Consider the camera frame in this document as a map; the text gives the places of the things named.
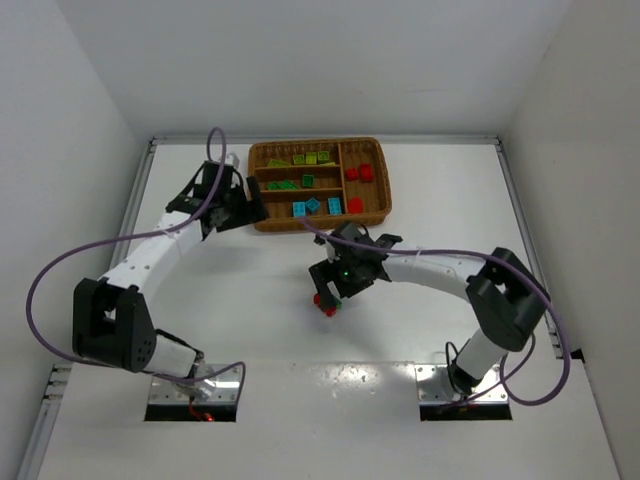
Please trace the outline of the green two-stud lego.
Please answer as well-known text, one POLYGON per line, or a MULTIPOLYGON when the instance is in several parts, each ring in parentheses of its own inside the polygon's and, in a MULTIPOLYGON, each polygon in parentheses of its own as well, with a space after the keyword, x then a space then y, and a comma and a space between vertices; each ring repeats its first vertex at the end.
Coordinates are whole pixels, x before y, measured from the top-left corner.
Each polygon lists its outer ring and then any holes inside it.
POLYGON ((267 189, 268 189, 269 191, 276 191, 276 190, 278 190, 278 191, 280 191, 280 190, 299 190, 299 189, 300 189, 300 187, 299 187, 297 184, 295 184, 295 183, 293 183, 293 182, 291 182, 291 181, 289 181, 289 180, 282 180, 282 181, 272 181, 272 182, 269 182, 269 183, 267 184, 267 189))

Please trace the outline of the lime lego slope piece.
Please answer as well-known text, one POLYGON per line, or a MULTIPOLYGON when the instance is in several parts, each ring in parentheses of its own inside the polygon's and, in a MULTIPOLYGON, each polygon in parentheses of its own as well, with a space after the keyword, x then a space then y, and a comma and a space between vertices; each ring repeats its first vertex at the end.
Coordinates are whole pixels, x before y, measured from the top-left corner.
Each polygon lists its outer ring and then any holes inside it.
POLYGON ((275 158, 271 158, 268 163, 267 166, 269 168, 275 168, 275 167, 289 167, 290 163, 286 162, 284 160, 281 159, 275 159, 275 158))

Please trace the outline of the teal lego brick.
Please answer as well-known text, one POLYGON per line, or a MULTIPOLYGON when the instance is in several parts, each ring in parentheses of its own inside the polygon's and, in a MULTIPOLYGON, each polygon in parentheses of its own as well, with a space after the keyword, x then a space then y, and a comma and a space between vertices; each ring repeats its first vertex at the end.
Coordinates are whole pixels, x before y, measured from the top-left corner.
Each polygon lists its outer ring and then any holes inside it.
POLYGON ((292 216, 294 218, 301 218, 307 215, 306 203, 302 201, 296 201, 292 203, 292 216))

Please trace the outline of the red sloped lego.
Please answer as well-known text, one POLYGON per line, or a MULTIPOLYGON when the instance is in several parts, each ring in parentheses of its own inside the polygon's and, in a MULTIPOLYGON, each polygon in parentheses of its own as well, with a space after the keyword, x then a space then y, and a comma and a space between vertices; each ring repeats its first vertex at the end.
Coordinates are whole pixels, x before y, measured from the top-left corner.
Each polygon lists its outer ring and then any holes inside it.
POLYGON ((349 214, 362 214, 364 212, 364 202, 360 197, 352 197, 347 202, 349 214))

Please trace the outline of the long teal lego stack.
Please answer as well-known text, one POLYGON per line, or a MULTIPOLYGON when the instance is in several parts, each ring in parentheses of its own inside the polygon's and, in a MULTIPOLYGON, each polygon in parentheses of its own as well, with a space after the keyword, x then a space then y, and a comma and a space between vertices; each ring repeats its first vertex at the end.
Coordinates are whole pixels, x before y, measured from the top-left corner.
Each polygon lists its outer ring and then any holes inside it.
POLYGON ((339 197, 331 197, 327 200, 328 211, 330 215, 342 215, 342 203, 339 197))

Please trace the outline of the dark green square lego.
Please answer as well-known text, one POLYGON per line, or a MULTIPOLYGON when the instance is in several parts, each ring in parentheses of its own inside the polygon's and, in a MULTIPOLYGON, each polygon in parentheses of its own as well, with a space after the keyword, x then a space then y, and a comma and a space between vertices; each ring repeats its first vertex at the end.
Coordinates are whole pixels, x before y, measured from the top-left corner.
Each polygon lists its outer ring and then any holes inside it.
POLYGON ((301 179, 301 186, 303 188, 313 188, 315 177, 311 174, 304 174, 301 179))

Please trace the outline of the small teal lego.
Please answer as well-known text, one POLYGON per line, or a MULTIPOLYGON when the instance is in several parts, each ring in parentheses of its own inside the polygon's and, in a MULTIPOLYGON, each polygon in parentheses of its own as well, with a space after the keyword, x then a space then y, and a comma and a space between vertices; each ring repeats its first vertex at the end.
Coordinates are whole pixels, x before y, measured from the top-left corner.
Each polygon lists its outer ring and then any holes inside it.
POLYGON ((310 198, 305 202, 305 206, 308 212, 315 214, 319 211, 321 203, 315 198, 310 198))

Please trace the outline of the lime lego brick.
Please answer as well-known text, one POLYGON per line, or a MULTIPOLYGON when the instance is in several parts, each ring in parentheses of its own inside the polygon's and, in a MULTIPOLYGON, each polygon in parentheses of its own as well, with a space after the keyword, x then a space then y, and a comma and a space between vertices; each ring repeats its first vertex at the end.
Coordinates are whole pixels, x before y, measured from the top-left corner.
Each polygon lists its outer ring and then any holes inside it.
POLYGON ((317 153, 317 161, 319 165, 334 165, 335 161, 331 158, 329 151, 319 151, 317 153))

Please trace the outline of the small red square lego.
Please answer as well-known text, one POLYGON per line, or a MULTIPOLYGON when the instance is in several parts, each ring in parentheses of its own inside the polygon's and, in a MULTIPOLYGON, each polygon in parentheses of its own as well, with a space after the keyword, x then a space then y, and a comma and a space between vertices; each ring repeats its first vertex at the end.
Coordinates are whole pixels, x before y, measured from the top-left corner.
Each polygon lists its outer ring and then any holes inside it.
POLYGON ((345 171, 345 175, 348 181, 356 181, 359 179, 359 171, 356 168, 348 168, 345 171))

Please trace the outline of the red two-stud lego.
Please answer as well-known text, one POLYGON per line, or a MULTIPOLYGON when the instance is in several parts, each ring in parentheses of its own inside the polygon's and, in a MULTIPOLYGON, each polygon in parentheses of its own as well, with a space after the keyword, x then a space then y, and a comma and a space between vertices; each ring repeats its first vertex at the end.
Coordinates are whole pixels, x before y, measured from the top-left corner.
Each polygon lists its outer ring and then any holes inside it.
POLYGON ((374 181, 375 174, 371 164, 363 163, 359 166, 359 178, 363 183, 371 183, 374 181))

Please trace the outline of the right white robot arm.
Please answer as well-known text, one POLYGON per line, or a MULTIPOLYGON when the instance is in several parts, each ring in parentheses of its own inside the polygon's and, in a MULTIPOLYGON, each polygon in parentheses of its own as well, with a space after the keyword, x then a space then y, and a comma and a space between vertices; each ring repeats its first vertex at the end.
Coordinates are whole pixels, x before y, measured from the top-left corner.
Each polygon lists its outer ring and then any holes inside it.
POLYGON ((467 302, 478 329, 447 362, 449 390, 470 396, 485 374, 509 352, 521 351, 541 320, 547 293, 508 249, 488 257, 472 254, 400 252, 402 238, 383 234, 372 239, 350 221, 315 236, 326 250, 309 269, 315 305, 333 315, 341 299, 351 298, 378 280, 431 288, 467 302))

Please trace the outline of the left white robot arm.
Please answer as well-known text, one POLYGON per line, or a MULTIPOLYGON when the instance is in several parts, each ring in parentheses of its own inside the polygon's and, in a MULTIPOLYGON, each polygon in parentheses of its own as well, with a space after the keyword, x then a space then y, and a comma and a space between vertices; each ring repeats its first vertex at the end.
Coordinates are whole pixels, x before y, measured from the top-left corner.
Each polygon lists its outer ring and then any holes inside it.
POLYGON ((179 261, 212 233, 267 219, 257 180, 206 161, 171 200, 151 235, 97 280, 73 293, 72 348, 85 360, 132 373, 189 378, 203 354, 154 327, 149 303, 179 261))

